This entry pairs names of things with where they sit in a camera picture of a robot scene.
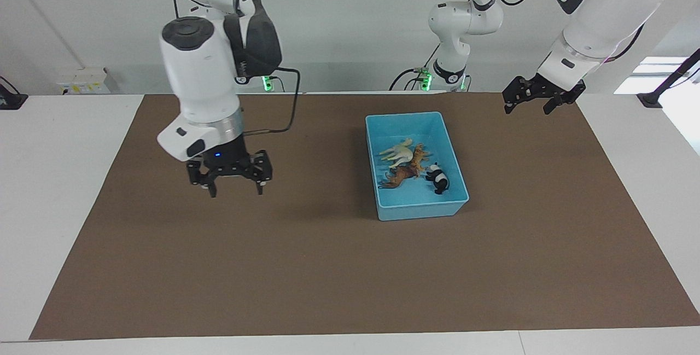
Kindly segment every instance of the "green indicator light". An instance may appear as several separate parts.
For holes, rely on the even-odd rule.
[[[270,80],[270,76],[263,76],[262,77],[262,86],[264,86],[265,91],[272,91],[275,89],[272,86],[272,80]]]
[[[421,83],[421,89],[423,91],[430,91],[430,84],[433,83],[433,75],[430,75],[430,73],[425,74],[425,78],[423,79],[423,83]]]

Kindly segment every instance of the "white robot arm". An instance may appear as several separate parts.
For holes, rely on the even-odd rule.
[[[557,0],[571,14],[534,78],[515,78],[503,91],[505,113],[535,98],[549,98],[545,114],[574,103],[585,75],[597,70],[632,36],[663,0]]]
[[[568,25],[553,43],[537,75],[515,78],[503,91],[506,113],[519,103],[549,98],[545,113],[573,103],[583,90],[582,79],[613,55],[626,38],[637,31],[663,0],[557,0],[571,14]],[[428,24],[440,38],[432,68],[438,88],[455,90],[462,85],[472,35],[495,33],[503,23],[497,0],[469,0],[437,4]]]
[[[497,0],[469,0],[436,4],[428,25],[440,38],[432,69],[433,84],[448,91],[462,85],[469,59],[470,35],[495,33],[503,23],[503,9]]]
[[[282,62],[277,32],[260,0],[192,0],[207,17],[177,18],[163,28],[160,49],[180,115],[158,135],[187,161],[190,183],[217,195],[218,176],[243,176],[258,192],[272,179],[267,153],[247,152],[236,79],[270,75]],[[208,168],[201,173],[200,167]]]

